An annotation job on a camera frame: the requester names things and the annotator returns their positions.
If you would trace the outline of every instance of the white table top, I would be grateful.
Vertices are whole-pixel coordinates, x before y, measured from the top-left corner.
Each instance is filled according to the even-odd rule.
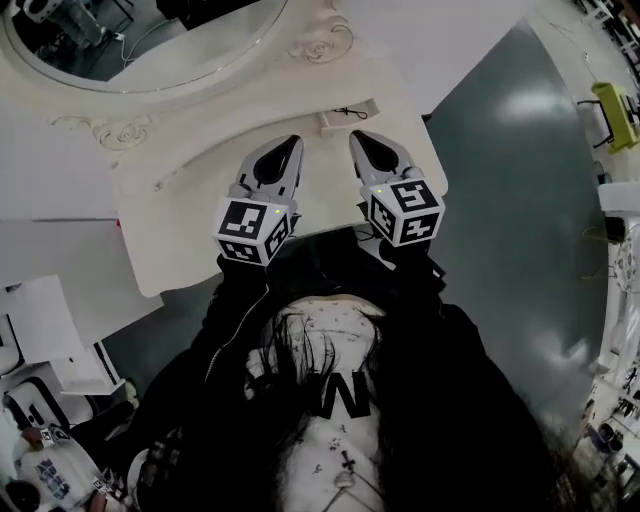
[[[432,190],[444,196],[447,179],[422,119],[393,68],[380,60],[345,58],[336,62],[336,66],[319,72],[318,76],[325,77],[325,83],[316,83],[315,88],[309,85],[303,97],[324,94],[333,102],[332,108],[338,108],[351,105],[341,103],[340,91],[345,91],[342,97],[348,98],[353,88],[366,89],[366,94],[375,98],[380,114],[360,123],[357,128],[385,135],[404,145],[414,163],[423,169]],[[308,77],[309,73],[312,72],[305,71],[304,76]],[[280,76],[276,73],[272,78],[274,75],[276,79]],[[262,91],[264,97],[261,84],[252,83],[247,87]],[[278,109],[279,102],[283,101],[285,108],[287,97],[294,94],[287,87],[291,84],[286,77],[280,85],[270,83],[266,89],[270,91],[269,101],[263,103]],[[293,87],[304,88],[304,84],[298,82]],[[250,113],[260,115],[260,108],[252,108]],[[211,121],[214,131],[219,126],[216,122],[223,121]],[[357,207],[362,202],[361,182],[355,175],[348,145],[352,129],[323,138],[319,116],[306,115],[249,131],[219,145],[211,142],[215,140],[213,135],[201,134],[202,140],[195,140],[194,135],[191,139],[193,147],[208,142],[206,147],[213,146],[214,149],[165,180],[159,191],[153,184],[159,176],[166,175],[166,171],[160,170],[164,157],[154,162],[145,155],[144,168],[136,167],[133,161],[116,167],[112,178],[118,211],[142,293],[153,296],[165,290],[191,286],[219,272],[216,263],[219,251],[211,238],[217,202],[226,196],[244,158],[279,136],[295,133],[302,136],[305,143],[305,164],[296,193],[302,218],[295,234],[299,236],[363,222]],[[167,144],[170,144],[171,136],[175,139],[176,134],[166,134]],[[162,140],[156,139],[156,144],[162,144]],[[175,153],[180,153],[181,149],[176,147]]]

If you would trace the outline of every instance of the cable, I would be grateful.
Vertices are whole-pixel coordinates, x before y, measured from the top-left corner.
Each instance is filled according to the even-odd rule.
[[[558,34],[560,34],[562,37],[564,37],[567,41],[569,41],[571,44],[573,44],[578,50],[580,50],[580,52],[582,53],[583,58],[582,63],[584,64],[584,67],[587,68],[587,71],[589,71],[589,74],[593,77],[593,80],[598,82],[598,77],[596,77],[595,73],[591,70],[591,68],[589,67],[589,65],[587,64],[586,59],[589,57],[589,54],[587,52],[585,52],[582,47],[576,43],[573,39],[571,39],[566,32],[568,32],[569,34],[574,34],[573,30],[568,29],[567,27],[563,27],[562,25],[558,25],[557,23],[553,23],[551,22],[549,19],[547,19],[547,17],[542,14],[541,12],[539,12],[538,10],[535,11],[536,14],[538,16],[540,16],[546,23],[549,24],[549,26],[553,27],[554,30],[556,30],[558,32]]]
[[[207,375],[205,375],[204,377],[204,382],[206,384],[207,380],[209,380],[209,375],[211,375],[211,370],[213,370],[213,365],[215,364],[216,360],[218,359],[218,356],[220,355],[220,352],[222,352],[228,345],[231,344],[231,342],[233,340],[236,339],[236,336],[238,335],[238,333],[240,332],[240,329],[242,328],[242,325],[244,324],[245,320],[247,319],[247,317],[251,314],[251,312],[258,306],[258,304],[260,304],[262,302],[262,300],[269,294],[269,285],[265,285],[267,287],[267,290],[264,292],[264,295],[262,297],[260,297],[256,303],[251,306],[249,308],[249,311],[247,311],[244,316],[242,317],[242,320],[240,320],[240,324],[238,325],[238,328],[236,329],[236,332],[233,334],[233,336],[231,337],[231,339],[229,341],[227,341],[224,345],[222,345],[217,351],[216,353],[213,355],[213,358],[211,359],[211,363],[209,363],[209,369],[207,370]]]
[[[124,63],[122,64],[122,69],[125,69],[127,67],[127,65],[130,62],[133,62],[134,60],[136,60],[138,57],[136,57],[135,59],[131,58],[131,55],[133,55],[133,51],[136,49],[136,47],[147,37],[149,36],[152,32],[156,31],[157,29],[159,29],[160,27],[164,27],[167,23],[171,23],[173,21],[176,21],[178,18],[174,18],[172,20],[163,20],[160,23],[158,23],[157,25],[151,27],[149,30],[147,30],[142,36],[140,36],[138,38],[138,40],[133,43],[133,46],[131,47],[131,50],[129,50],[129,53],[127,54],[127,56],[124,56],[124,45],[125,45],[125,39],[122,40],[122,60],[124,61]]]
[[[357,115],[362,121],[369,119],[369,114],[367,112],[363,112],[361,110],[351,110],[350,108],[337,108],[334,112],[338,112],[339,114],[344,114],[348,116],[349,114]]]

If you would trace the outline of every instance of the white vanity table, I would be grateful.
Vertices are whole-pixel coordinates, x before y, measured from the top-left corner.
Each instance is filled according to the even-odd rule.
[[[127,249],[146,296],[218,272],[218,250],[210,238],[217,202],[244,157],[275,137],[298,134],[305,143],[296,194],[302,215],[298,236],[363,221],[347,142],[355,129],[406,147],[433,191],[446,194],[447,180],[419,111],[393,68],[368,58],[354,40],[341,2],[259,4],[244,8],[264,11],[263,22],[254,23],[251,44],[243,38],[244,45],[230,50],[232,57],[214,52],[212,62],[220,67],[207,68],[201,77],[193,74],[204,69],[199,55],[197,66],[184,75],[186,83],[155,88],[147,81],[157,79],[149,71],[154,63],[165,53],[175,58],[176,48],[183,51],[194,38],[201,40],[205,25],[157,46],[105,83],[39,61],[20,46],[5,17],[0,30],[5,88],[55,125],[88,128],[104,148],[112,161]],[[246,19],[242,14],[228,16]],[[125,89],[125,83],[137,86]],[[344,107],[368,117],[334,112]]]

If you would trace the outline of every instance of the small black object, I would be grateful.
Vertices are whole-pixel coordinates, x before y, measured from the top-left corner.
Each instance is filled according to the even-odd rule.
[[[356,465],[355,460],[351,460],[349,455],[347,454],[347,450],[342,450],[342,457],[344,458],[344,462],[342,463],[342,467],[348,469],[353,473],[353,466]]]
[[[608,443],[613,439],[616,433],[613,428],[611,428],[611,425],[609,425],[608,423],[603,423],[598,429],[598,434],[600,434],[600,437],[603,441]]]

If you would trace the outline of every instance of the fiducial marker cube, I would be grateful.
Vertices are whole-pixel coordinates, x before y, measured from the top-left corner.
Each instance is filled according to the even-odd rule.
[[[291,234],[287,205],[224,198],[213,225],[222,255],[234,261],[266,267]]]
[[[435,238],[445,206],[424,179],[364,187],[369,222],[395,247]]]

